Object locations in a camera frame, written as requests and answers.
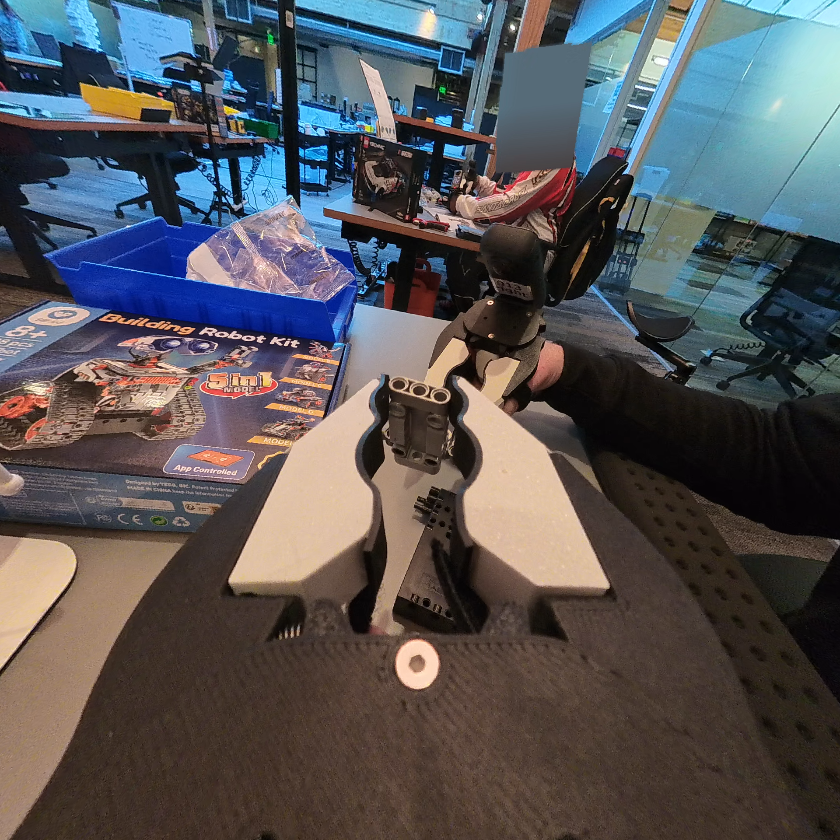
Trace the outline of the person's right forearm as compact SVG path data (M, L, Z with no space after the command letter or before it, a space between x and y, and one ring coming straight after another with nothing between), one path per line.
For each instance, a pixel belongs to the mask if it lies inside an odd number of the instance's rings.
M838 539L838 394L765 410L562 346L543 400L588 435L772 530Z

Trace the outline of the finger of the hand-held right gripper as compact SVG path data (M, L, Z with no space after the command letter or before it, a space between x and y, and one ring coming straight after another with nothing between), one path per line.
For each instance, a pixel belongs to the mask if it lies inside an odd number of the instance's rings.
M525 358L519 359L473 353L472 362L475 367L473 386L505 413L514 414L521 409L520 404L529 404L527 383L538 368L537 354L526 354Z
M475 365L468 344L452 338L431 362L425 375L425 384L433 388L451 388L453 377L473 377Z

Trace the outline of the brown-edged work desk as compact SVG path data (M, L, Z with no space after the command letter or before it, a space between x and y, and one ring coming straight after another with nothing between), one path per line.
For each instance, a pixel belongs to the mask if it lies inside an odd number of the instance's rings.
M395 311L407 311L419 256L445 256L452 250L476 254L480 250L477 241L458 238L451 231L445 233L421 229L378 209L358 204L350 196L324 207L323 215L341 222L343 238L360 243L377 238L400 249L392 299L392 310Z

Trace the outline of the black and yellow chair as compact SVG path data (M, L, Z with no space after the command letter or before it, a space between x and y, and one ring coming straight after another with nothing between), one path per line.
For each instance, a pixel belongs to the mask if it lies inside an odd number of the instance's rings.
M582 297L613 253L618 218L634 185L627 163L608 155L580 180L547 271L546 306Z

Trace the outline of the black pole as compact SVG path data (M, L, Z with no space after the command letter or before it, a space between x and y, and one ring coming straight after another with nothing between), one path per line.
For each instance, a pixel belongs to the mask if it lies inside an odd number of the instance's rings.
M295 1L277 1L282 139L285 153L287 194L299 205L301 181L299 161L299 112L297 27Z

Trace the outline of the pile of clear plastic bags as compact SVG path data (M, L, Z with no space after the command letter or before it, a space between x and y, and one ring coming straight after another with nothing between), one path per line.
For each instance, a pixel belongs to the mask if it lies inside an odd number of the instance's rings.
M293 196L221 228L195 247L185 276L318 301L331 299L355 280L319 243Z

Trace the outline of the black swivel chair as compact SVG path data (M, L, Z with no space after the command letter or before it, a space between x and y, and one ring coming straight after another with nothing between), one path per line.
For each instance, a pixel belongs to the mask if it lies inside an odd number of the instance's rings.
M36 243L37 227L31 224L22 209L28 200L21 186L46 182L69 172L69 166L62 158L38 151L24 129L2 123L1 225L32 280L42 279L46 261Z
M123 208L130 204L136 204L140 208L150 204L157 217L162 217L169 225L178 227L183 225L181 207L187 208L192 214L199 214L197 205L177 195L179 185L176 176L194 172L198 168L196 160L189 153L171 151L135 154L113 161L106 159L105 163L115 170L134 172L146 184L146 193L120 202L114 207L116 218L124 218Z

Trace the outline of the grey panel assembly with connectors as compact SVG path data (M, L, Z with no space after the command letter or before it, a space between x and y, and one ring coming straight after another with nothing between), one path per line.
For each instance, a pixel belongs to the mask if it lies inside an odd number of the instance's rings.
M448 436L451 394L404 376L388 381L386 442L401 466L436 475Z

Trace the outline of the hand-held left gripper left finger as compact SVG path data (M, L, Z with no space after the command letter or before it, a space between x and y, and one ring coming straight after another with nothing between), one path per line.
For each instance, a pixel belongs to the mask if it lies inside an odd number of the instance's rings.
M389 378L372 380L295 444L228 578L237 595L348 607L371 628L386 565L382 497Z

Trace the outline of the long wooden desk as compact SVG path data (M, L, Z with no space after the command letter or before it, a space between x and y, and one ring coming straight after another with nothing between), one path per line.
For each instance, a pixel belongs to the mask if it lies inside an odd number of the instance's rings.
M38 151L62 158L111 158L171 151L209 155L205 129L172 119L169 123L141 122L94 113L80 98L4 91L1 122L24 129ZM266 139L230 135L216 139L219 160L264 153Z

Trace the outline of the orange bag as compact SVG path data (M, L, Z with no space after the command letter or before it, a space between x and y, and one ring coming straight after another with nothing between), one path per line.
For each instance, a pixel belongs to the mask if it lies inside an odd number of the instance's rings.
M386 309L392 309L395 288L394 274L396 273L397 267L396 262L387 264L384 293L384 308ZM427 259L422 257L416 258L407 311L417 316L432 318L434 316L434 308L441 281L441 274L432 270Z

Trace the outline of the person's right hand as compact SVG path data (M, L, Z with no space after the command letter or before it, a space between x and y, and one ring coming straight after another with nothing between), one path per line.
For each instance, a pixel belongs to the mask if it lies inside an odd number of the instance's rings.
M508 415L513 415L523 410L530 402L542 402L544 393L559 380L563 369L563 346L553 342L544 343L534 372L505 399L502 410Z

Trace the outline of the white paper sign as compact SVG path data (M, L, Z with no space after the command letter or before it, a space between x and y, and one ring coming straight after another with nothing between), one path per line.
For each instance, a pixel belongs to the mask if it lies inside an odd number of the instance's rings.
M393 105L389 102L380 71L360 59L360 68L371 94L376 115L376 135L378 138L396 142L396 122Z

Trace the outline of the black mesh office chair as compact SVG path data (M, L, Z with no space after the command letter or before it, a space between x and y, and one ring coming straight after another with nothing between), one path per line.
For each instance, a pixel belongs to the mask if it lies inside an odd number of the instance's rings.
M770 290L741 315L740 326L762 348L747 353L748 344L707 352L700 363L714 358L744 364L742 372L718 381L724 392L741 378L774 378L789 398L813 396L815 390L795 372L802 364L825 368L838 355L839 244L809 237Z

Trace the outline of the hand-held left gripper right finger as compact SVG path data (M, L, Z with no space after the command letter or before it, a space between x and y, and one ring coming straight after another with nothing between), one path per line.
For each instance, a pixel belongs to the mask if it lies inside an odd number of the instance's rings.
M451 532L452 611L469 593L530 612L556 596L603 596L610 583L550 451L466 379L451 384L465 481Z

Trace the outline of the dark blue robot kit box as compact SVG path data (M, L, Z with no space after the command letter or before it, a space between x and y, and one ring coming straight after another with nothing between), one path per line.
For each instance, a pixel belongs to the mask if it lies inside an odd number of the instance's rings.
M45 301L2 321L2 520L194 532L331 413L347 343Z

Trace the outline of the whiteboard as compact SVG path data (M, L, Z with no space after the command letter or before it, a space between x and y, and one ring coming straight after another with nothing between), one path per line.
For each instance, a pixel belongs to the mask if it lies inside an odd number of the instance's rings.
M122 58L132 75L162 77L161 58L193 53L192 23L182 17L112 2Z

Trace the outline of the black toy box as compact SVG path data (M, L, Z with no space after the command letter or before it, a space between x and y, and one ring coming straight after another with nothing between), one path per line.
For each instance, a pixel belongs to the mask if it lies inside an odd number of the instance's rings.
M419 212L427 153L363 134L354 156L353 200L411 223Z

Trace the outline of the blue tagged parts bin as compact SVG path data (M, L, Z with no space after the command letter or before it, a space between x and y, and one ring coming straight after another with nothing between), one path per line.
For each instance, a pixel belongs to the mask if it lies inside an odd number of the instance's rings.
M356 280L329 301L282 297L186 279L189 254L217 229L154 217L46 256L77 303L170 320L342 342Z

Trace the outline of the black perforated hub box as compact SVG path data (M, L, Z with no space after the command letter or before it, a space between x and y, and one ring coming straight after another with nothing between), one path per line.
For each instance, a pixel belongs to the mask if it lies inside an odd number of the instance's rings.
M414 508L424 530L397 593L393 617L410 629L435 634L478 632L487 619L487 607L450 556L455 494L432 487L416 499Z

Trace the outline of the yellow plastic bin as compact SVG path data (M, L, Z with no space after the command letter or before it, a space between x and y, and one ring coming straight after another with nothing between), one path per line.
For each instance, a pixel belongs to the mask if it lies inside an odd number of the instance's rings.
M82 100L94 113L144 123L169 123L175 115L171 101L117 87L98 87L80 83Z

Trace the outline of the black saddle stool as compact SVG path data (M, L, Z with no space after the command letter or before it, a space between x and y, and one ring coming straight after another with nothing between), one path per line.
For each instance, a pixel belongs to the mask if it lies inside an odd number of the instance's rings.
M635 340L670 365L665 379L686 385L697 365L670 349L669 345L686 336L695 327L695 320L691 316L672 314L663 318L645 316L635 310L630 300L626 300L626 314L637 331Z

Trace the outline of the white book stand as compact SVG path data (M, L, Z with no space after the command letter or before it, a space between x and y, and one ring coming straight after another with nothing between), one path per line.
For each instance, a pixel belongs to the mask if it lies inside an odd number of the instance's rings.
M46 505L55 492L29 490L25 477L1 467L2 518L38 525L61 523ZM1 669L36 630L77 573L77 556L67 544L26 537L1 538Z

